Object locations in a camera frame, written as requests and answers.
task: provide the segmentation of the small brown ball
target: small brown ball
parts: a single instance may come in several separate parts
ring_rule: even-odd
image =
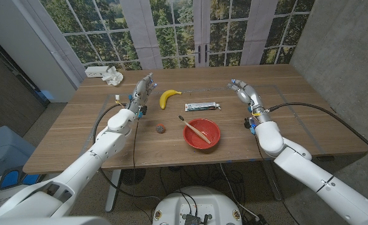
[[[158,124],[158,125],[156,125],[156,131],[159,134],[163,134],[166,131],[166,129],[165,129],[163,124]]]

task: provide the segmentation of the window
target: window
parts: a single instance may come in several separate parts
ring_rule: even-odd
[[[192,0],[150,0],[163,68],[194,68]]]
[[[119,0],[40,0],[83,66],[141,69]]]
[[[251,0],[212,0],[209,66],[239,66]]]
[[[289,63],[315,0],[279,0],[261,64]]]

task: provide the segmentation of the door handle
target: door handle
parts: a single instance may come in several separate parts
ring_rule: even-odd
[[[208,61],[208,45],[205,45],[205,63]]]
[[[198,51],[192,54],[198,54],[198,63],[201,63],[201,46],[198,46]]]

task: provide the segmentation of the white cloth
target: white cloth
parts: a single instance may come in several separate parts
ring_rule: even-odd
[[[109,85],[116,86],[123,80],[123,75],[120,72],[116,71],[116,68],[111,67],[108,72],[102,74],[102,81],[106,81]]]

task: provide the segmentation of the red bowl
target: red bowl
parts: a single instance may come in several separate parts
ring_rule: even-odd
[[[208,119],[194,119],[191,120],[189,124],[199,130],[210,141],[210,144],[208,144],[200,136],[195,134],[195,132],[191,130],[191,128],[185,126],[183,130],[183,136],[185,141],[192,147],[197,149],[208,149],[219,142],[220,129],[214,122]]]

